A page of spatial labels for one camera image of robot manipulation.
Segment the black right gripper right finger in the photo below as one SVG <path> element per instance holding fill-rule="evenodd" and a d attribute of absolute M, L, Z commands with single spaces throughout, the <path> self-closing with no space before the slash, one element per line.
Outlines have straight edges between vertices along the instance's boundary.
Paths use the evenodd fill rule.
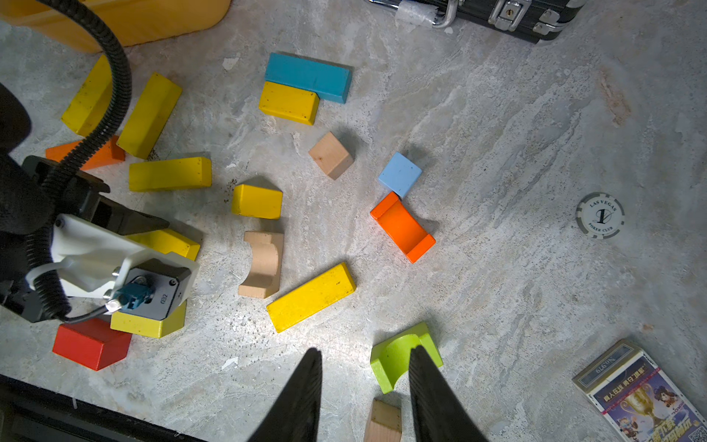
<path fill-rule="evenodd" d="M 417 441 L 488 441 L 423 346 L 411 350 L 408 375 Z"/>

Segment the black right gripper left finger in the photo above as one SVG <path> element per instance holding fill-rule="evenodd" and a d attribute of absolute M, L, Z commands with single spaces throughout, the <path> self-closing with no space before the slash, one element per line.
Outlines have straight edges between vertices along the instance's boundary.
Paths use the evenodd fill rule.
<path fill-rule="evenodd" d="M 249 441 L 316 441 L 321 389 L 321 351 L 311 347 Z"/>

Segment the diagonal yellow long block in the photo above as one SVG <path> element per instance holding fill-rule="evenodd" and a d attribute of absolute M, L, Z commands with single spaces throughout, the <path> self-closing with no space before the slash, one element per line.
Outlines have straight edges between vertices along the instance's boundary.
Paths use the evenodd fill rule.
<path fill-rule="evenodd" d="M 172 229 L 127 235 L 126 238 L 157 252 L 164 254 L 174 252 L 192 261 L 196 261 L 201 248 L 198 242 L 188 239 Z"/>

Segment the yellow bridge block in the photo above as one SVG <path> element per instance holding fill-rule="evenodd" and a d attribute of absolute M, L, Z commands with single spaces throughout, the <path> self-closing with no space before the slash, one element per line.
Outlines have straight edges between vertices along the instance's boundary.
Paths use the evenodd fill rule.
<path fill-rule="evenodd" d="M 242 217 L 276 220 L 282 215 L 284 194 L 280 190 L 242 183 L 233 190 L 231 213 Z"/>

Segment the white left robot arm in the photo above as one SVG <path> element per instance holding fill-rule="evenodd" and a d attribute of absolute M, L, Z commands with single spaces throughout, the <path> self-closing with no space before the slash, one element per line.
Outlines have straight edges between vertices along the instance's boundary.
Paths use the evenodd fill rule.
<path fill-rule="evenodd" d="M 42 182 L 9 154 L 31 131 L 31 118 L 17 97 L 1 89 L 1 305 L 30 323 L 76 324 L 109 311 L 135 312 L 154 296 L 152 287 L 130 283 L 105 307 L 71 316 L 72 307 L 52 269 L 51 239 L 62 204 L 77 202 L 68 189 L 80 169 L 116 133 L 132 98 L 132 72 L 123 46 L 108 25 L 79 1 L 49 1 L 47 7 L 83 28 L 103 49 L 112 74 L 112 95 L 97 127 L 68 156 L 47 169 Z"/>

